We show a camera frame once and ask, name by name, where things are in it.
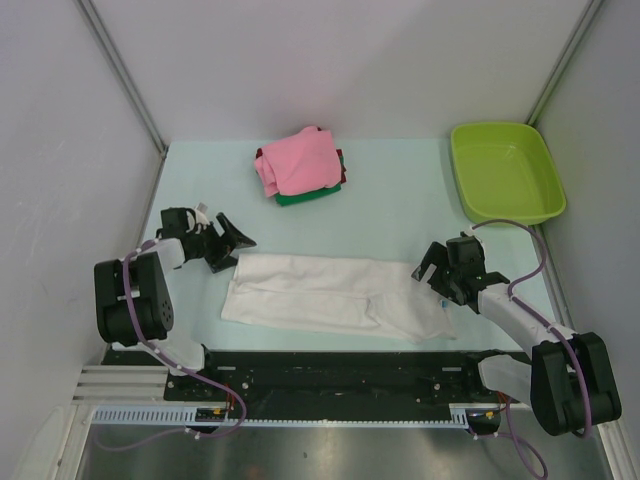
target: green cloth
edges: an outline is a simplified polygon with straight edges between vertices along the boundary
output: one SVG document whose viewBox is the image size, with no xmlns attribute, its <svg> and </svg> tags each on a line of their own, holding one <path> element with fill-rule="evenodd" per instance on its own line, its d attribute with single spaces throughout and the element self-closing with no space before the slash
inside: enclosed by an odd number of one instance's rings
<svg viewBox="0 0 640 480">
<path fill-rule="evenodd" d="M 339 156 L 340 165 L 344 165 L 344 158 Z M 275 194 L 276 202 L 279 205 L 286 207 L 287 205 L 295 205 L 296 203 L 308 202 L 309 200 L 315 200 L 316 198 L 326 197 L 332 193 L 339 192 L 342 189 L 340 182 L 335 187 L 321 188 L 320 190 L 314 190 L 312 192 L 301 193 L 300 195 L 280 195 Z"/>
</svg>

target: metal corner frame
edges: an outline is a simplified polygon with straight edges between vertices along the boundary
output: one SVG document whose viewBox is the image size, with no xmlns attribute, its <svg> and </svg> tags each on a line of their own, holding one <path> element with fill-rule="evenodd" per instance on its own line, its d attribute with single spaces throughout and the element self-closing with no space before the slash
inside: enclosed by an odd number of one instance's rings
<svg viewBox="0 0 640 480">
<path fill-rule="evenodd" d="M 582 11 L 582 15 L 576 23 L 575 27 L 571 31 L 567 43 L 565 43 L 558 60 L 551 69 L 551 73 L 545 82 L 545 85 L 538 95 L 536 102 L 533 105 L 529 115 L 527 116 L 526 124 L 536 127 L 540 122 L 540 117 L 547 107 L 549 100 L 553 96 L 560 81 L 564 77 L 565 72 L 571 60 L 574 58 L 580 45 L 582 45 L 587 33 L 591 30 L 598 14 L 602 10 L 602 7 L 608 3 L 609 0 L 589 0 L 589 3 Z"/>
<path fill-rule="evenodd" d="M 160 157 L 164 159 L 167 155 L 168 147 L 162 140 L 162 135 L 160 135 L 160 131 L 158 130 L 149 109 L 142 100 L 140 91 L 133 81 L 124 60 L 122 60 L 122 56 L 116 48 L 100 13 L 96 9 L 92 0 L 74 0 L 74 2 L 78 6 L 80 14 L 87 23 L 87 26 L 89 27 L 94 40 L 98 44 L 98 47 L 102 51 L 105 60 L 109 64 L 111 71 L 120 83 L 125 96 L 131 103 L 133 110 L 147 131 L 147 135 L 149 135 L 151 142 L 158 150 Z"/>
</svg>

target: white wall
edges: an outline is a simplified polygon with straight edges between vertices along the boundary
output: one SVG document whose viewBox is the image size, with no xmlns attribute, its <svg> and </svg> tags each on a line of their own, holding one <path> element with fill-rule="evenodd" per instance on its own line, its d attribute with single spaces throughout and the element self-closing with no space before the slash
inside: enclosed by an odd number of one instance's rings
<svg viewBox="0 0 640 480">
<path fill-rule="evenodd" d="M 545 224 L 572 317 L 607 343 L 640 446 L 640 2 L 612 0 L 544 113 L 568 206 Z"/>
<path fill-rule="evenodd" d="M 524 121 L 586 0 L 96 0 L 171 140 Z"/>
<path fill-rule="evenodd" d="M 0 478 L 102 348 L 93 265 L 136 242 L 159 165 L 70 0 L 0 6 Z"/>
</svg>

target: folded clothes stack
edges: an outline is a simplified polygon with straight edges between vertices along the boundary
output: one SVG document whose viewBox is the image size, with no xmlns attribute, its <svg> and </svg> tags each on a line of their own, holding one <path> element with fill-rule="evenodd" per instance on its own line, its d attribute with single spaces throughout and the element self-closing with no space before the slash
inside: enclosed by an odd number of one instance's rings
<svg viewBox="0 0 640 480">
<path fill-rule="evenodd" d="M 331 132 L 317 127 L 259 149 L 255 167 L 265 195 L 283 206 L 338 192 L 347 181 L 342 151 Z"/>
</svg>

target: metal floor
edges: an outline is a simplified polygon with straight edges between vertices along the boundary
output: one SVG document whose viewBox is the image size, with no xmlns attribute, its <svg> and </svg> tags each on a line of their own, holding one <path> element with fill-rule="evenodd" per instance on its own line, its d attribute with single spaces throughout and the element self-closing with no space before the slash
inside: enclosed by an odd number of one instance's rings
<svg viewBox="0 0 640 480">
<path fill-rule="evenodd" d="M 542 454 L 549 478 L 611 479 L 599 438 L 550 437 L 528 411 L 518 433 Z M 94 426 L 106 445 L 123 445 L 163 427 Z M 474 441 L 463 430 L 243 428 L 229 438 L 181 433 L 124 453 L 87 443 L 79 480 L 457 480 L 529 479 L 508 439 Z"/>
</svg>

